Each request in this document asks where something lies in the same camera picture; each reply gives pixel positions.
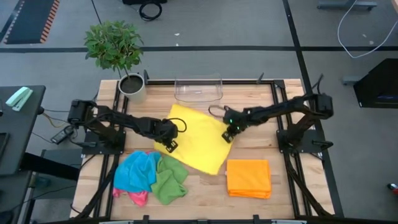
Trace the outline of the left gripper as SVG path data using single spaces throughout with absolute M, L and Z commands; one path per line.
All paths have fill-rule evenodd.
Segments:
M 171 153 L 174 151 L 178 144 L 172 141 L 178 136 L 178 127 L 170 119 L 162 119 L 155 121 L 152 129 L 152 135 L 157 142 L 167 142 L 166 150 Z

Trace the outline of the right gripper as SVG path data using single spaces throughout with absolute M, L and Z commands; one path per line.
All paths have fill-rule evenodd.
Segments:
M 221 136 L 226 142 L 231 143 L 234 139 L 234 136 L 230 133 L 240 133 L 250 126 L 248 121 L 250 113 L 250 110 L 227 110 L 225 112 L 224 123 L 227 124 L 228 127 Z

